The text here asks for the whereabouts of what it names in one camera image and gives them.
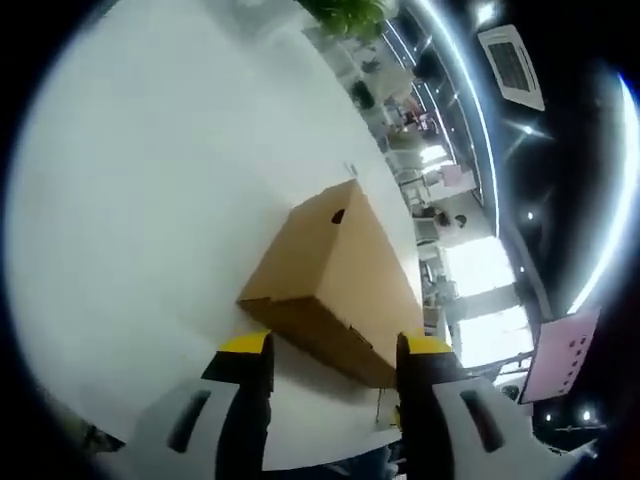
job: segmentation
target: pink sign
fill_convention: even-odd
[[[600,311],[543,323],[520,403],[558,397],[571,390],[582,368]]]

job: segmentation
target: cardboard box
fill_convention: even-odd
[[[422,330],[422,308],[355,180],[291,211],[238,303],[373,388],[394,386],[398,333]]]

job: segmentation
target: box handle hole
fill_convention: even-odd
[[[344,217],[344,208],[341,208],[331,217],[331,223],[335,223],[336,225],[340,225],[342,223],[342,217]]]

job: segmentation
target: green leaves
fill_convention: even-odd
[[[380,0],[298,0],[331,34],[372,40],[382,34]]]

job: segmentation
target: white tabletop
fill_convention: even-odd
[[[52,395],[125,441],[142,409],[257,328],[241,287],[289,209],[351,165],[420,295],[411,219],[332,72],[301,33],[252,45],[211,5],[118,2],[60,58],[16,153],[6,275],[21,347]],[[278,341],[265,468],[377,446],[376,399]]]

